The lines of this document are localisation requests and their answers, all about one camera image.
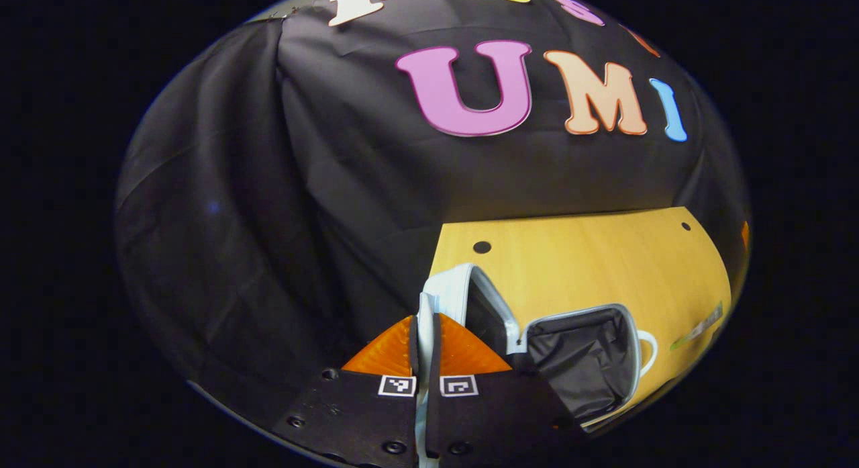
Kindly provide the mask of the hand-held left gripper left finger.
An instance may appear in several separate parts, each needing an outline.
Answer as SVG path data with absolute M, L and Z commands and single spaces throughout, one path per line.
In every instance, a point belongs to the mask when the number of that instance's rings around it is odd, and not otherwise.
M 314 373 L 274 432 L 355 466 L 417 465 L 417 318 L 403 318 L 340 368 Z

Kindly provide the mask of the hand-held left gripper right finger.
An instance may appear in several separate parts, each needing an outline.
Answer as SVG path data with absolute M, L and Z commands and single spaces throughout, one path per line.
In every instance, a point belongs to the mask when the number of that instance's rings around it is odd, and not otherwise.
M 550 467 L 579 425 L 528 354 L 500 356 L 459 322 L 433 315 L 425 455 L 433 467 Z

